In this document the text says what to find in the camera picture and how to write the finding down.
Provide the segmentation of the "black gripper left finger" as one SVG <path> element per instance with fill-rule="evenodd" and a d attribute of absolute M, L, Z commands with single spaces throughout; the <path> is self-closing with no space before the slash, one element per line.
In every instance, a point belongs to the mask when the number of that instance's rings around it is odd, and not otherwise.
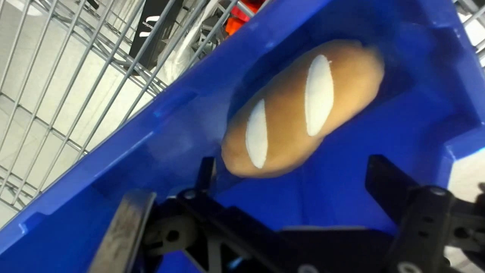
<path fill-rule="evenodd" d="M 98 248 L 89 273 L 130 273 L 139 253 L 156 194 L 134 189 L 122 195 Z"/>

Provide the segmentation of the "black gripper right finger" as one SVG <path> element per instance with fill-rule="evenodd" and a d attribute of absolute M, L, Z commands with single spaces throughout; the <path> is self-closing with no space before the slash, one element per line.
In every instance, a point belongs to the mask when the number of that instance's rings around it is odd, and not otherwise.
<path fill-rule="evenodd" d="M 397 226 L 386 273 L 451 273 L 444 257 L 453 204 L 447 189 L 419 185 L 383 154 L 368 157 L 365 188 Z"/>

